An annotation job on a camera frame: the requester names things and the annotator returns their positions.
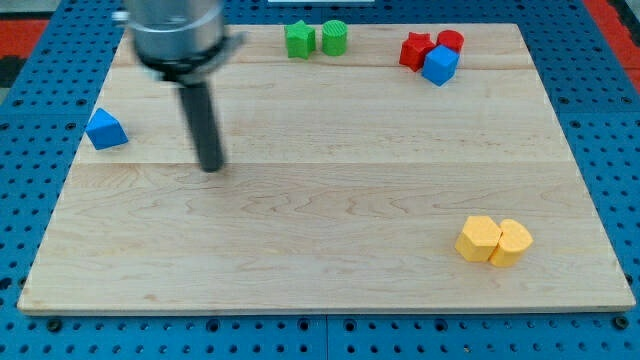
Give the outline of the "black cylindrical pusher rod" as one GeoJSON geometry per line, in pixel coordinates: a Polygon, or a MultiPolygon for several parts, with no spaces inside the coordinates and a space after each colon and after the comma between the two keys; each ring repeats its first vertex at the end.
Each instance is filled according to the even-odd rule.
{"type": "Polygon", "coordinates": [[[179,96],[200,168],[205,172],[220,170],[225,158],[208,84],[182,86],[179,96]]]}

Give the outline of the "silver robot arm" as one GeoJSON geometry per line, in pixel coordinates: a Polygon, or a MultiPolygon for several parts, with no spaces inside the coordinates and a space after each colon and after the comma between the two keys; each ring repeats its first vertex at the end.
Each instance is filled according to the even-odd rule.
{"type": "Polygon", "coordinates": [[[200,167],[225,165],[208,77],[245,42],[227,31],[220,0],[124,0],[112,21],[127,28],[140,62],[177,85],[200,167]]]}

